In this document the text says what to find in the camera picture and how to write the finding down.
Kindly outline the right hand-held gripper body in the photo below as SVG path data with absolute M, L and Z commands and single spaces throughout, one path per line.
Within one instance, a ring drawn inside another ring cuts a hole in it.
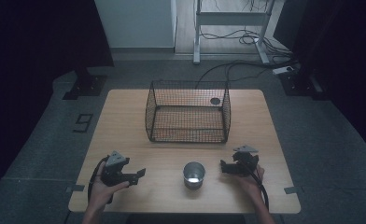
M 239 168 L 239 175 L 250 175 L 256 169 L 259 162 L 258 150 L 248 145 L 236 147 L 232 155 Z

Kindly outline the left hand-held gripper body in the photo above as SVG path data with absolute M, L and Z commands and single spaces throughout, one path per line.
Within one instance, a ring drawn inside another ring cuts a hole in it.
M 122 168 L 129 163 L 129 159 L 113 151 L 107 158 L 101 174 L 101 180 L 109 187 L 128 182 L 129 177 L 122 172 Z

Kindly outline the metal cup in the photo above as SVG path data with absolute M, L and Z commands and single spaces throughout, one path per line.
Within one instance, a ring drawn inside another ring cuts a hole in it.
M 183 169 L 184 184 L 188 189 L 199 189 L 204 183 L 205 168 L 197 161 L 187 163 Z

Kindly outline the black wire mesh basket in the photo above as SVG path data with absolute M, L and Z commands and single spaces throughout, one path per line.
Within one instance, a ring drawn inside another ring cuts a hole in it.
M 158 143 L 224 144 L 231 128 L 226 81 L 156 80 L 148 91 L 145 128 Z

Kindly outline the person's right hand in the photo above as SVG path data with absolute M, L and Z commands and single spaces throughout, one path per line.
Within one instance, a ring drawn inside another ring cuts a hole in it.
M 235 175 L 234 179 L 239 183 L 251 202 L 263 202 L 261 189 L 257 181 L 252 176 Z

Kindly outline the person's left hand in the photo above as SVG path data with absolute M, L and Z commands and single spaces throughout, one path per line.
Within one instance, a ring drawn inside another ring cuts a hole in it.
M 109 187 L 102 180 L 101 175 L 105 167 L 105 162 L 103 161 L 99 167 L 98 171 L 92 181 L 91 197 L 88 202 L 88 208 L 93 212 L 101 212 L 105 209 L 106 204 L 113 194 L 121 189 L 129 187 L 129 182 L 125 181 L 119 183 L 118 185 Z

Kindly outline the person's dark clothing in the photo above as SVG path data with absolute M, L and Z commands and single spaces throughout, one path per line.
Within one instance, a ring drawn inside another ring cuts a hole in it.
M 133 214 L 126 224 L 246 224 L 243 215 Z

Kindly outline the black stand base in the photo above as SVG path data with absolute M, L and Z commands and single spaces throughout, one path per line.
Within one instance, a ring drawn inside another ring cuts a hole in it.
M 107 76 L 91 75 L 86 67 L 75 70 L 77 80 L 70 91 L 63 96 L 64 100 L 76 100 L 80 96 L 99 96 L 106 83 Z
M 299 71 L 290 71 L 278 77 L 287 96 L 308 96 L 316 101 L 329 99 L 326 88 L 314 74 L 308 76 Z

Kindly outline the white power strip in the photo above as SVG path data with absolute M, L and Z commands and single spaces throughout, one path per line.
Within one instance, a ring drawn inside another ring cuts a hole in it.
M 291 72 L 293 70 L 294 70 L 294 68 L 292 66 L 280 67 L 280 68 L 273 69 L 273 75 L 276 76 L 276 75 Z

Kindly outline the dark curtain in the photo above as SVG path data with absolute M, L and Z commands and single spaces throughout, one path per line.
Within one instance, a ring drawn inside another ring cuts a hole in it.
M 113 59 L 95 0 L 0 0 L 0 179 L 53 94 L 55 78 Z
M 285 0 L 274 38 L 366 143 L 366 0 Z

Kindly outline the white cabinet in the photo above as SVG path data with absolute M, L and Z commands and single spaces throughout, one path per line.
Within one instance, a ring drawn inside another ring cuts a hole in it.
M 95 0 L 112 49 L 173 49 L 176 0 Z

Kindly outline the white desk frame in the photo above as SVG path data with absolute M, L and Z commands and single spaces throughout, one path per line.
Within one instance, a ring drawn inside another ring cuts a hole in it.
M 209 12 L 202 11 L 202 0 L 195 0 L 193 42 L 193 63 L 201 61 L 200 30 L 203 26 L 259 26 L 258 37 L 254 40 L 255 48 L 263 64 L 269 64 L 265 51 L 265 33 L 272 16 L 275 0 L 270 0 L 264 12 Z

